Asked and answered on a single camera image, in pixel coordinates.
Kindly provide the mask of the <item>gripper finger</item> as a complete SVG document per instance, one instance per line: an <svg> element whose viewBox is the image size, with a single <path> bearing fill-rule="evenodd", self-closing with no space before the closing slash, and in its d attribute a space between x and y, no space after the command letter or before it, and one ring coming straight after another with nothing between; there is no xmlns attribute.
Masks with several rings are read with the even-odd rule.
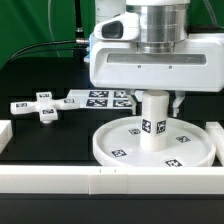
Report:
<svg viewBox="0 0 224 224"><path fill-rule="evenodd" d="M131 110L133 115L141 114L142 94L143 92L141 90L128 89L126 91L126 97L131 103Z"/></svg>
<svg viewBox="0 0 224 224"><path fill-rule="evenodd" d="M184 91L176 91L175 92L175 99L172 103L172 115L174 117L178 116L179 106L182 104L184 99L185 99L185 92Z"/></svg>

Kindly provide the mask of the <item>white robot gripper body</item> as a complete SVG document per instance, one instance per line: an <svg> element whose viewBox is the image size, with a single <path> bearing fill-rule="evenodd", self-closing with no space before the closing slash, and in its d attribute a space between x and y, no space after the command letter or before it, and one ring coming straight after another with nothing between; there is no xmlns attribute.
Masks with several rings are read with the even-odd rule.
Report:
<svg viewBox="0 0 224 224"><path fill-rule="evenodd" d="M96 87L218 92L224 88L224 34L192 34L172 53L143 54L133 42L99 41L90 54Z"/></svg>

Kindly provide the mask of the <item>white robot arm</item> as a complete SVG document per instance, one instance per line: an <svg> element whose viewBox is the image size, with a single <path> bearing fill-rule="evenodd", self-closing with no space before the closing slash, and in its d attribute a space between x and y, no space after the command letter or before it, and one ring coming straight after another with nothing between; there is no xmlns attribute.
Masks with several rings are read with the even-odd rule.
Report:
<svg viewBox="0 0 224 224"><path fill-rule="evenodd" d="M100 88L174 91L224 89L224 34L187 32L190 0L126 0L125 11L95 25L90 81Z"/></svg>

